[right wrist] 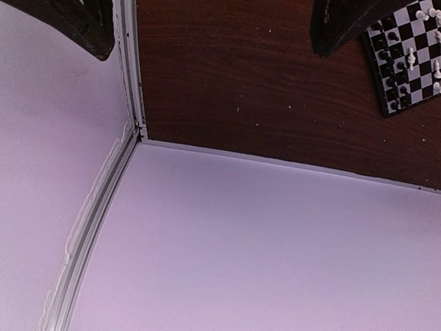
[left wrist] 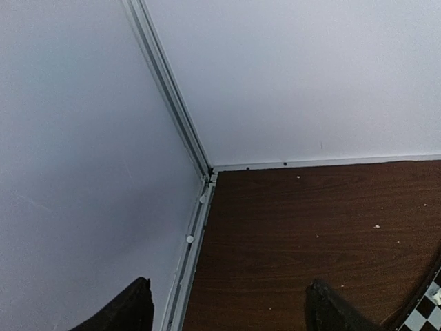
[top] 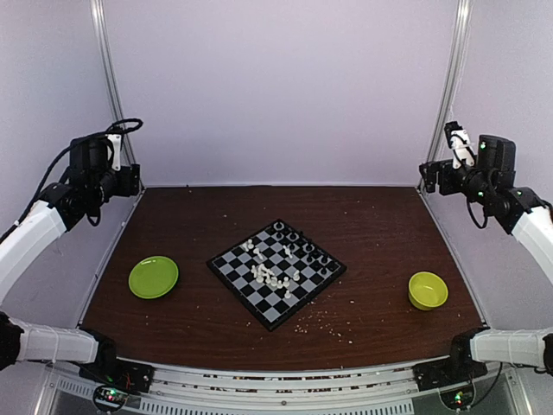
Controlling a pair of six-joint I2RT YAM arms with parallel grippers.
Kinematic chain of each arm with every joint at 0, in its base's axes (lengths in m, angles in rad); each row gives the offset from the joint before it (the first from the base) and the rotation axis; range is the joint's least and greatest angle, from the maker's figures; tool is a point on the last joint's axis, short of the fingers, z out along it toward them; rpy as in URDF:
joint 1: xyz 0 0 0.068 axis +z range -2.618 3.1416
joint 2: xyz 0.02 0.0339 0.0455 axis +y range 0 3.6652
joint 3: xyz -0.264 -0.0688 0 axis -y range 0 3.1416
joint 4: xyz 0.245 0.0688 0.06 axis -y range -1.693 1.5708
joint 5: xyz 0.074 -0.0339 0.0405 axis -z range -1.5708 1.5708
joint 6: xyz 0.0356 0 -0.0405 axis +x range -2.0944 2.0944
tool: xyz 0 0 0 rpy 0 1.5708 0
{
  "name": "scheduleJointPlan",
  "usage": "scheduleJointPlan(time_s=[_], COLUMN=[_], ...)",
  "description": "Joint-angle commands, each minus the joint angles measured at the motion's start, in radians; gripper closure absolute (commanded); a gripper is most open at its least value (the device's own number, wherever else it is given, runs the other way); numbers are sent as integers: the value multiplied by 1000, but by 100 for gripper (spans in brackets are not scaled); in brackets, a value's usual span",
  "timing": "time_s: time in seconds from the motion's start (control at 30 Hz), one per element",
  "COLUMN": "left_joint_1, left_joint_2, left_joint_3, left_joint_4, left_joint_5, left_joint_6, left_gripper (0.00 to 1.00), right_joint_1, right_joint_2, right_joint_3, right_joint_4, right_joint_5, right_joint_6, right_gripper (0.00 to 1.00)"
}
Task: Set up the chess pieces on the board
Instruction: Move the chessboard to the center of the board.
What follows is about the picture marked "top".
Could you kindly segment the black white chessboard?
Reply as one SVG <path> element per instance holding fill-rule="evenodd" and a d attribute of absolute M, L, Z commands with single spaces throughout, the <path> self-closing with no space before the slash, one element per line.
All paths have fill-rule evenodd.
<path fill-rule="evenodd" d="M 281 219 L 212 257 L 207 267 L 270 332 L 347 270 Z"/>

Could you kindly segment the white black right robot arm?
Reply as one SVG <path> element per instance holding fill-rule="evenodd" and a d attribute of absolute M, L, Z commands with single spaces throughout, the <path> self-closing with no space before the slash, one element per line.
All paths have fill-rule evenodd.
<path fill-rule="evenodd" d="M 516 144 L 503 137 L 482 135 L 473 150 L 467 131 L 457 122 L 445 124 L 452 158 L 426 162 L 419 172 L 423 187 L 441 195 L 464 196 L 466 204 L 482 207 L 479 229 L 494 218 L 534 258 L 547 278 L 552 276 L 552 205 L 531 188 L 516 187 Z M 473 329 L 456 336 L 442 362 L 448 380 L 475 376 L 488 362 L 552 372 L 551 329 Z"/>

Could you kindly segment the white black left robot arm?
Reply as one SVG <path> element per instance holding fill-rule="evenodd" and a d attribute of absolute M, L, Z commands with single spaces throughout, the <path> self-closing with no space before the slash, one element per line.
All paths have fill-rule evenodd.
<path fill-rule="evenodd" d="M 56 240 L 81 220 L 93 227 L 101 221 L 101 208 L 113 197 L 140 193 L 140 167 L 121 162 L 122 142 L 139 130 L 143 121 L 124 118 L 105 131 L 77 137 L 48 166 L 47 174 L 64 157 L 69 164 L 56 182 L 42 177 L 22 215 L 1 237 L 1 296 L 6 297 L 29 266 Z M 19 361 L 66 361 L 106 384 L 124 377 L 115 342 L 83 329 L 24 322 L 1 315 L 1 367 Z"/>

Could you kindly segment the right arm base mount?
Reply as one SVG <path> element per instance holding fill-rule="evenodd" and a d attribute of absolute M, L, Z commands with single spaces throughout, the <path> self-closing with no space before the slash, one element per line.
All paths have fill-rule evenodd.
<path fill-rule="evenodd" d="M 469 410 L 476 402 L 474 381 L 487 375 L 485 363 L 468 363 L 459 366 L 449 358 L 416 364 L 414 378 L 420 392 L 438 392 L 440 401 L 449 410 Z"/>

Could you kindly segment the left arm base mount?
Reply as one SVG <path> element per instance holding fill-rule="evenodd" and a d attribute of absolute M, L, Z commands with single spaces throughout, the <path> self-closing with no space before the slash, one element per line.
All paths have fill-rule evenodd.
<path fill-rule="evenodd" d="M 151 365 L 119 359 L 112 369 L 93 363 L 76 363 L 76 366 L 80 377 L 97 383 L 92 392 L 92 403 L 104 414 L 118 412 L 129 398 L 147 393 L 155 372 Z"/>

